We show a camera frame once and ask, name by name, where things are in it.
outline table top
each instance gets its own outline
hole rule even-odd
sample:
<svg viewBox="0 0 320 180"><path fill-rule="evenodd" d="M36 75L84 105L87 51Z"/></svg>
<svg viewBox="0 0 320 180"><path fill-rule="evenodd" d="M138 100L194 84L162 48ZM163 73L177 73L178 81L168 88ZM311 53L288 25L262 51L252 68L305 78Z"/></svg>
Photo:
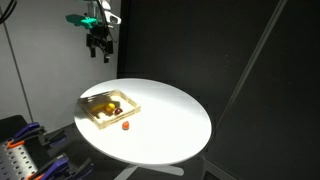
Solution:
<svg viewBox="0 0 320 180"><path fill-rule="evenodd" d="M141 106L141 111L99 130L75 108L75 123L83 137L100 152L138 165L169 165L199 153L211 136L205 109L187 93L144 79L116 79L88 89L81 98L119 89ZM122 123L129 121L130 129Z"/></svg>

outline wooden tray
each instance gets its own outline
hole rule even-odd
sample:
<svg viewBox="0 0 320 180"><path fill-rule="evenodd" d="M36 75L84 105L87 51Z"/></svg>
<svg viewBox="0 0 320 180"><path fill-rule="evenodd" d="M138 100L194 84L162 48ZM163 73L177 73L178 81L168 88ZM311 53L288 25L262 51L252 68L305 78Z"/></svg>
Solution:
<svg viewBox="0 0 320 180"><path fill-rule="evenodd" d="M107 105L108 103L113 103L116 108L121 108L123 112L118 115L108 113L104 108L104 105ZM99 129L104 129L123 118L136 114L141 109L136 102L120 90L113 90L90 97L79 98L78 104Z"/></svg>

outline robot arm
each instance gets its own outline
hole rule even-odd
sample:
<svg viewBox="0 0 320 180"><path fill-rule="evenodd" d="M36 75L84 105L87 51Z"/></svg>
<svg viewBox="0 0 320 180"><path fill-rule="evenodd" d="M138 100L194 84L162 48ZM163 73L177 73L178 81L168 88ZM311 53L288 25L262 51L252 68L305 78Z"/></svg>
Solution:
<svg viewBox="0 0 320 180"><path fill-rule="evenodd" d="M113 53L113 37L110 29L113 25L120 24L121 19L112 14L107 0L83 0L88 5L88 13L85 16L76 14L66 16L68 22L76 26L83 26L89 30L86 45L90 50L91 57L96 56L96 48L100 48L104 54L104 62L109 61L109 54Z"/></svg>

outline table base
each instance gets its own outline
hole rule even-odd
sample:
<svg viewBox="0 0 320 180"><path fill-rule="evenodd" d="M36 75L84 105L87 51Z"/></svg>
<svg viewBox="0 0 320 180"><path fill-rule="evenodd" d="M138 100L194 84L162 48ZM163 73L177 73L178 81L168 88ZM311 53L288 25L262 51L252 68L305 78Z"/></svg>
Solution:
<svg viewBox="0 0 320 180"><path fill-rule="evenodd" d="M126 180L130 177L130 175L138 168L145 168L154 171L164 172L168 174L173 174L177 176L183 176L184 171L182 168L175 166L141 166L141 165L133 165L129 164L125 170L123 170L114 180Z"/></svg>

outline black wall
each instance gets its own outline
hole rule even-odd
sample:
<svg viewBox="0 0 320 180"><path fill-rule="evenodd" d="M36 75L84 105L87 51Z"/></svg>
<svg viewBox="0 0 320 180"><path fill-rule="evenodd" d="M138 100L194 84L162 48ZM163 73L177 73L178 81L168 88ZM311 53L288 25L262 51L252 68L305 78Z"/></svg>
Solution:
<svg viewBox="0 0 320 180"><path fill-rule="evenodd" d="M178 87L206 108L214 124L278 3L123 2L127 34L120 42L118 76ZM236 178L320 178L319 12L316 0L287 2L221 120L207 157Z"/></svg>

